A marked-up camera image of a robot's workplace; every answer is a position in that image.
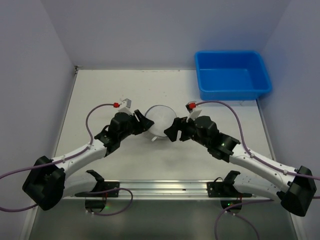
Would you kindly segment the white mesh laundry bag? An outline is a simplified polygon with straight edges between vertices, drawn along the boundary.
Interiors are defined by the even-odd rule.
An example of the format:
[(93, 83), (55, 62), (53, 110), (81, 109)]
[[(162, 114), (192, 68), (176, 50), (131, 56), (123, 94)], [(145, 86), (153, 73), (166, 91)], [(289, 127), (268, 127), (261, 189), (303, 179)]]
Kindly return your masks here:
[(173, 124), (177, 114), (171, 107), (158, 104), (150, 107), (145, 112), (144, 116), (154, 122), (145, 134), (152, 142), (154, 142), (168, 138), (164, 131)]

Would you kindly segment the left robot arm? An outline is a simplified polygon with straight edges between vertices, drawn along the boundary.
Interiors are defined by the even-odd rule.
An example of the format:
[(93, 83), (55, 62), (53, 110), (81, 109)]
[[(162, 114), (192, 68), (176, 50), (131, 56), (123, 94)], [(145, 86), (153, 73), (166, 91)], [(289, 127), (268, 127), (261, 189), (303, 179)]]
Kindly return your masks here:
[(103, 159), (120, 147), (121, 141), (131, 135), (140, 135), (155, 124), (139, 110), (133, 114), (118, 112), (90, 142), (57, 159), (38, 158), (31, 168), (22, 190), (44, 210), (50, 210), (67, 192), (67, 179), (76, 171)]

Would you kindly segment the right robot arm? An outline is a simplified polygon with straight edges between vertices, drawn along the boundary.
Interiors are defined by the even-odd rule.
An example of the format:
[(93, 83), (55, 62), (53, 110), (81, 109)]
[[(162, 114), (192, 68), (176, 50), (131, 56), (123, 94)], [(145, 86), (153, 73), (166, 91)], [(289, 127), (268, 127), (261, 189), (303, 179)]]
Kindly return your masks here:
[(172, 142), (193, 140), (217, 160), (238, 165), (258, 176), (250, 180), (238, 174), (233, 179), (233, 188), (237, 192), (279, 201), (284, 209), (299, 217), (307, 214), (317, 191), (309, 168), (287, 166), (246, 149), (238, 139), (220, 132), (209, 116), (195, 119), (177, 117), (164, 134)]

